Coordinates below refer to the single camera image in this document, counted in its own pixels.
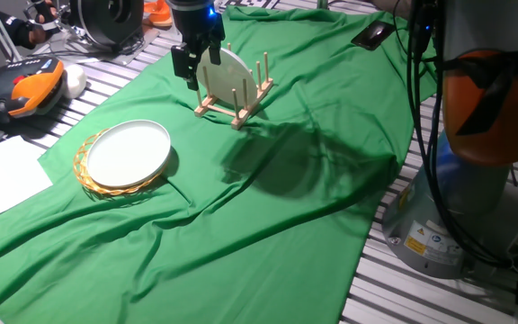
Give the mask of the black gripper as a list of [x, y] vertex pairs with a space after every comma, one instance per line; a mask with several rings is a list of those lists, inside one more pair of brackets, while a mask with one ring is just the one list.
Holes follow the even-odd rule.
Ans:
[[209, 45], [210, 62], [219, 66], [220, 44], [225, 39], [222, 16], [213, 0], [168, 0], [167, 3], [184, 42], [171, 48], [174, 74], [182, 78], [190, 90], [197, 91], [196, 72], [201, 55], [191, 52], [187, 45]]

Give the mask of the hand with black strap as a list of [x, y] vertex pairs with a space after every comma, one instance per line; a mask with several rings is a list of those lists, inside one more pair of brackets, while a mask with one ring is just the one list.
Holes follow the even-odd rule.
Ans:
[[28, 43], [31, 48], [34, 48], [49, 39], [51, 31], [55, 29], [58, 9], [52, 0], [37, 0], [32, 1], [31, 4], [36, 15], [27, 22], [27, 30]]

